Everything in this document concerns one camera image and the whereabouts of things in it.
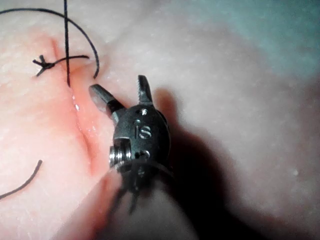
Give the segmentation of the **right arm needle driver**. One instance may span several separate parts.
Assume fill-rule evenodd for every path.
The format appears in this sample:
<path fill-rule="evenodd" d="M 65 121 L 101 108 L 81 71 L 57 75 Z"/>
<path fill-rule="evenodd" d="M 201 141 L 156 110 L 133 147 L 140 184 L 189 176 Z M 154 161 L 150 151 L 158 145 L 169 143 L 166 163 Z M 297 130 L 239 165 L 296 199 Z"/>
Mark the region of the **right arm needle driver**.
<path fill-rule="evenodd" d="M 109 111 L 115 126 L 109 166 L 121 172 L 148 166 L 171 177 L 171 136 L 163 114 L 151 105 L 141 104 L 130 108 L 110 104 Z"/>

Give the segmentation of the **right arm needle driver jaw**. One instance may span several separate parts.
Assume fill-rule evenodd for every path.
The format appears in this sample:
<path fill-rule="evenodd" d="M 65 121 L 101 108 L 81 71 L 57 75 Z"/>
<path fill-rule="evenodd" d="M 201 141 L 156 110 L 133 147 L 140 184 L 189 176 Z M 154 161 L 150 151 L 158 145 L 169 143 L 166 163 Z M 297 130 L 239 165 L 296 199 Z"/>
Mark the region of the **right arm needle driver jaw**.
<path fill-rule="evenodd" d="M 97 109 L 106 114 L 114 123 L 118 123 L 125 113 L 125 107 L 99 84 L 89 87 L 89 95 Z"/>
<path fill-rule="evenodd" d="M 152 106 L 152 94 L 148 79 L 145 75 L 138 75 L 137 80 L 138 101 L 140 105 Z"/>

